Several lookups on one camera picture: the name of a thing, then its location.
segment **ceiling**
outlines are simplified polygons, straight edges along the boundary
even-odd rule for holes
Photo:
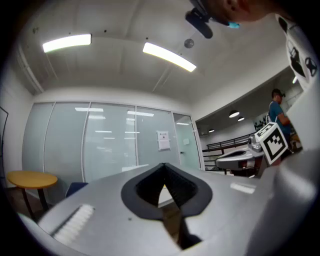
[[[268,111],[268,106],[271,102],[271,92],[274,88],[279,88],[284,92],[292,85],[295,75],[290,67],[281,71],[269,81],[257,87],[254,91],[239,98],[231,105],[224,107],[209,115],[208,117],[196,122],[199,134],[208,134],[210,129],[219,131],[238,123],[240,116],[245,119],[254,119],[259,115]],[[229,118],[229,113],[232,110],[240,112],[239,116]]]
[[[21,52],[41,87],[32,93],[61,82],[63,86],[135,89],[189,101],[190,88],[197,84],[201,90],[199,81],[210,64],[253,42],[262,23],[275,23],[273,16],[240,29],[211,22],[214,36],[207,40],[185,21],[191,9],[189,0],[52,1],[33,17],[19,39]],[[87,33],[92,34],[89,46],[43,52],[43,43]],[[195,42],[192,49],[184,47],[189,38]],[[182,55],[196,70],[188,72],[143,53],[145,42]]]

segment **blue chair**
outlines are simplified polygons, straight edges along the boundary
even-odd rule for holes
[[[72,194],[76,193],[86,185],[88,185],[86,182],[72,182],[65,193],[65,198],[70,197]]]

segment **round table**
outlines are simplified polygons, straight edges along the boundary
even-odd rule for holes
[[[25,205],[30,213],[32,219],[35,219],[34,213],[31,210],[26,190],[25,189],[37,189],[39,199],[43,209],[48,210],[44,190],[45,188],[51,187],[57,183],[58,178],[49,173],[43,173],[39,171],[31,170],[16,170],[10,171],[7,176],[7,180],[17,187],[21,188]]]

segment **blue shirt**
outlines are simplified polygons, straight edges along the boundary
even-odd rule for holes
[[[276,117],[283,113],[283,110],[282,108],[280,107],[280,105],[275,102],[275,101],[272,101],[271,105],[270,105],[270,108],[269,108],[269,116],[270,116],[270,119],[272,122],[275,122],[276,120]],[[290,135],[291,133],[291,126],[290,124],[288,125],[283,125],[279,118],[276,120],[276,123],[279,125],[283,135]]]

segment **glass wall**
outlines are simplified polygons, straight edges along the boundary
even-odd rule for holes
[[[56,103],[45,137],[44,171],[58,177],[48,188],[51,202],[65,198],[72,182],[82,182],[81,146],[89,103]]]
[[[200,169],[200,158],[191,117],[181,114],[173,114],[173,116],[181,165]]]
[[[86,182],[137,165],[134,113],[132,106],[91,105],[83,144]]]
[[[39,103],[32,106],[23,137],[23,170],[44,171],[45,136],[53,106],[54,103]]]
[[[137,107],[136,111],[139,165],[178,164],[178,147],[171,112],[142,107]],[[163,141],[159,141],[159,132],[165,134]]]

